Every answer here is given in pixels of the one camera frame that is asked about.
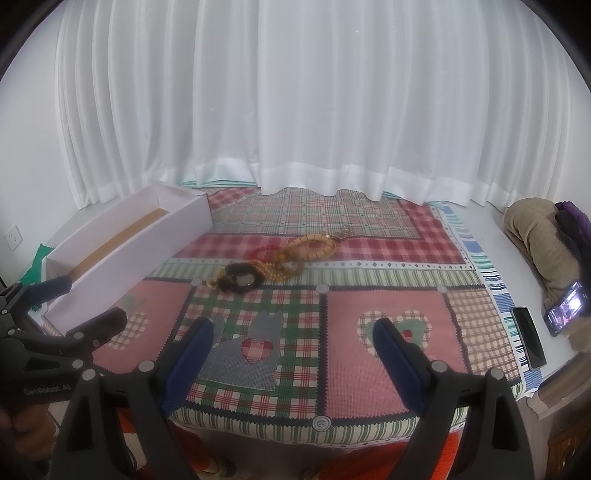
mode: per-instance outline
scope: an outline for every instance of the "quilted bedspread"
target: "quilted bedspread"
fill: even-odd
[[[430,359],[462,372],[503,369],[516,396],[528,371],[498,273],[444,203],[369,201],[341,190],[263,196],[251,187],[204,189],[214,228],[117,303],[124,332],[95,353],[112,372],[155,359],[199,316],[215,344],[180,423],[288,443],[356,447],[408,437],[416,417],[402,404],[371,342],[390,318]],[[244,295],[206,285],[219,268],[305,233],[353,237],[301,275]],[[458,409],[454,427],[465,420]]]

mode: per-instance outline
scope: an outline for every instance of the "gray rabbit appliqué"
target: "gray rabbit appliqué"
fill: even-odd
[[[219,315],[211,315],[217,342],[225,327]],[[245,337],[226,340],[212,348],[199,378],[237,387],[275,390],[273,373],[281,358],[279,340],[283,313],[260,312],[252,321]]]

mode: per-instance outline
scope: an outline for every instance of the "white wall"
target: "white wall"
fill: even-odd
[[[571,91],[570,131],[554,200],[570,200],[591,216],[591,92],[570,59],[567,65]]]
[[[64,6],[32,34],[0,82],[0,275],[15,281],[39,243],[77,212],[57,136],[54,63]],[[14,252],[4,233],[18,225]]]

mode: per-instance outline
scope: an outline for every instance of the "curtain fold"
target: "curtain fold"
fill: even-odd
[[[58,50],[79,208],[238,180],[503,209],[568,144],[567,54],[518,0],[69,0]]]

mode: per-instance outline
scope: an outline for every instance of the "black phone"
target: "black phone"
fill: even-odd
[[[579,315],[588,300],[581,282],[576,280],[564,296],[544,315],[550,335],[557,336],[572,319]]]
[[[526,307],[513,309],[513,318],[523,342],[525,356],[531,370],[543,367],[546,364],[546,356],[540,342],[540,337],[531,319],[530,311]]]

